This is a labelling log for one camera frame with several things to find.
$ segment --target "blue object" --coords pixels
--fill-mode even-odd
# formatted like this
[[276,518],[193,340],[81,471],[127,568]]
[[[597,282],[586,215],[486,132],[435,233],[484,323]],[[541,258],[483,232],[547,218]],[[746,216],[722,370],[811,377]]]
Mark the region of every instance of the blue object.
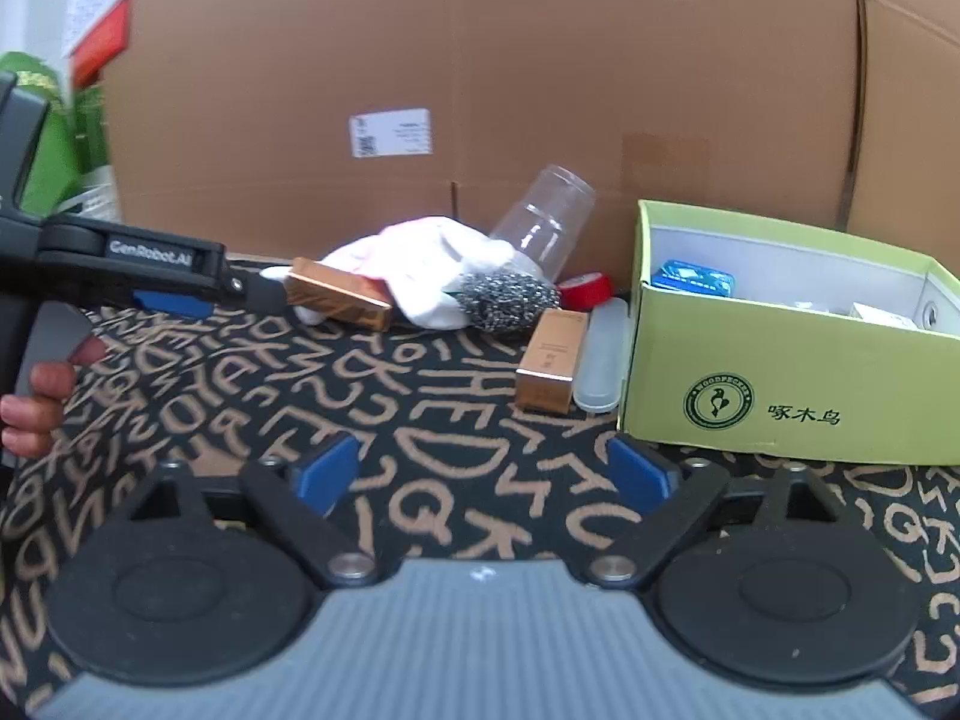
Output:
[[349,434],[337,435],[320,445],[320,453],[291,468],[294,495],[325,517],[360,473],[360,442]]
[[147,311],[162,311],[165,314],[179,314],[181,317],[192,319],[206,319],[213,314],[213,304],[190,295],[173,295],[172,293],[152,293],[147,290],[137,290],[133,293],[140,306]]
[[680,485],[680,469],[653,447],[623,434],[607,444],[610,478],[620,498],[638,514],[648,514]]
[[731,274],[714,271],[702,265],[685,263],[682,260],[667,260],[650,279],[650,283],[671,292],[732,298],[736,279]]

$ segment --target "red tape roll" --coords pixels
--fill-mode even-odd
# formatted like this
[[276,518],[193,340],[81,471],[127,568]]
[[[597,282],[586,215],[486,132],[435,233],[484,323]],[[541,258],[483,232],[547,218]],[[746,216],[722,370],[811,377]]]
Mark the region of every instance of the red tape roll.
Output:
[[557,285],[560,305],[568,311],[590,311],[613,297],[613,284],[606,274],[574,276]]

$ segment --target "human hand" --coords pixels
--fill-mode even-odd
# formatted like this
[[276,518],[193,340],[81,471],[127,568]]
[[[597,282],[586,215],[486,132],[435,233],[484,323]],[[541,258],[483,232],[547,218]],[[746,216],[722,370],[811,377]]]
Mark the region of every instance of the human hand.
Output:
[[77,386],[74,365],[93,365],[107,353],[107,346],[91,336],[70,362],[38,362],[30,371],[32,397],[4,395],[0,398],[3,446],[14,455],[37,459],[53,446],[50,432],[64,424],[64,403]]

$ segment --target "qr code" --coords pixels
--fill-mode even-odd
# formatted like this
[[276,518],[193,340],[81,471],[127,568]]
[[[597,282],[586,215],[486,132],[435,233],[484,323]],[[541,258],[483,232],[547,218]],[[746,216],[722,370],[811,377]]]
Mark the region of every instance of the qr code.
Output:
[[357,138],[357,152],[361,157],[376,157],[376,137],[360,135]]

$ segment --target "blue package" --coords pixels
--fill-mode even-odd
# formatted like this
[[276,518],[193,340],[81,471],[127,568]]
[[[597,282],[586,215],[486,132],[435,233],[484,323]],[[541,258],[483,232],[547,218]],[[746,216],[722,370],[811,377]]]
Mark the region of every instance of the blue package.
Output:
[[732,298],[736,279],[723,271],[714,271],[702,265],[667,260],[664,266],[650,279],[654,287],[677,293],[715,295],[717,298]]

